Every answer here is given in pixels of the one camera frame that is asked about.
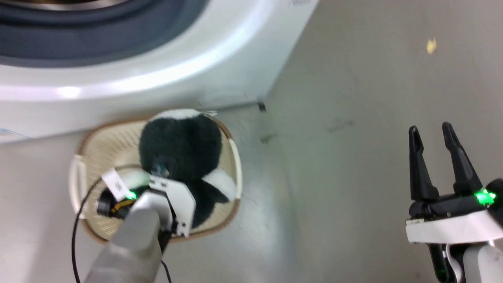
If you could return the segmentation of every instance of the washing machine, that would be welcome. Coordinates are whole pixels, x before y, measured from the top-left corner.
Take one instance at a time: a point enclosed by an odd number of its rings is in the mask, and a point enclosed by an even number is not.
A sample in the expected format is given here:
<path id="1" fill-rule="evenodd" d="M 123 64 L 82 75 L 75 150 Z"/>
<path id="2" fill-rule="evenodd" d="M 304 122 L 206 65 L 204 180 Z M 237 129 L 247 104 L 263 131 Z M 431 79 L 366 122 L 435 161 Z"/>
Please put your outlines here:
<path id="1" fill-rule="evenodd" d="M 265 98 L 318 0 L 0 0 L 0 143 Z"/>

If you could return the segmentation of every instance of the black and white plush toy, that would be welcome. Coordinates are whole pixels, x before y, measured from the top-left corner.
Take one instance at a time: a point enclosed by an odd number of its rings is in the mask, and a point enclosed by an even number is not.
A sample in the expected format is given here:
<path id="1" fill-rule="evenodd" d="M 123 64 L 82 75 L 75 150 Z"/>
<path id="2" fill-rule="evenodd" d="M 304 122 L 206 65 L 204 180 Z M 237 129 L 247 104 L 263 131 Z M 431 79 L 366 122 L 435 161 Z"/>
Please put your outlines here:
<path id="1" fill-rule="evenodd" d="M 143 129 L 139 149 L 146 172 L 187 185 L 196 201 L 193 228 L 210 217 L 216 202 L 235 199 L 234 181 L 218 169 L 220 129 L 205 114 L 194 109 L 158 114 Z"/>

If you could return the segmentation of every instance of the black fur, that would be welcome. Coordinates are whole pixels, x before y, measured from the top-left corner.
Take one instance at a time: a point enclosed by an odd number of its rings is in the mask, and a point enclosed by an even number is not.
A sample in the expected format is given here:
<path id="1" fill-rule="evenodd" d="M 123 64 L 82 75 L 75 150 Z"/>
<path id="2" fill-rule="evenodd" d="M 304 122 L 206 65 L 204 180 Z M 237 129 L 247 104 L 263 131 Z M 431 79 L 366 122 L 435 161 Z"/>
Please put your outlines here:
<path id="1" fill-rule="evenodd" d="M 222 150 L 220 129 L 210 118 L 199 115 L 151 121 L 143 129 L 139 149 L 141 165 L 149 173 L 157 156 L 175 160 L 170 172 L 173 180 L 185 183 L 196 201 L 193 228 L 211 216 L 215 202 L 228 201 L 218 189 L 201 180 L 217 168 Z"/>

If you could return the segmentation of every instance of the green led indicator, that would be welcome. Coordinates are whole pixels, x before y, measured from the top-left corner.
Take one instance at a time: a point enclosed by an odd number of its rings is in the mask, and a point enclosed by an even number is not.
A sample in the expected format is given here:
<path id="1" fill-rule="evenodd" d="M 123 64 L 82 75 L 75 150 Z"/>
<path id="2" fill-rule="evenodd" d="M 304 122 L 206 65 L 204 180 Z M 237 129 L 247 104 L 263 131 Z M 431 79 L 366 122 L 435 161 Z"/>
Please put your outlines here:
<path id="1" fill-rule="evenodd" d="M 127 194 L 126 194 L 126 198 L 127 199 L 137 199 L 138 197 L 136 196 L 136 194 L 132 191 L 129 191 Z"/>
<path id="2" fill-rule="evenodd" d="M 480 191 L 475 193 L 479 204 L 481 205 L 491 205 L 494 203 L 494 199 L 496 198 L 496 194 L 489 192 L 487 189 L 482 188 Z"/>

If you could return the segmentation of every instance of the concrete floor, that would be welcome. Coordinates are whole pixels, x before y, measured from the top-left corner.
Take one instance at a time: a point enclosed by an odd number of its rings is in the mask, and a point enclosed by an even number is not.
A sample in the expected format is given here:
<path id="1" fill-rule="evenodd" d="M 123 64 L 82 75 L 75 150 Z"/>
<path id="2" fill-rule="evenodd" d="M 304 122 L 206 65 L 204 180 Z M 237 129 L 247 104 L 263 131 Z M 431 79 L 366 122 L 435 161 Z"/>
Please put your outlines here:
<path id="1" fill-rule="evenodd" d="M 174 282 L 435 282 L 426 246 L 405 235 L 407 129 L 419 127 L 442 192 L 454 182 L 444 120 L 483 181 L 501 176 L 502 10 L 495 2 L 322 0 L 268 111 L 220 114 L 238 137 L 242 207 L 220 233 L 169 246 Z M 0 148 L 5 282 L 73 281 L 67 171 L 82 136 Z M 80 229 L 82 275 L 100 248 Z"/>

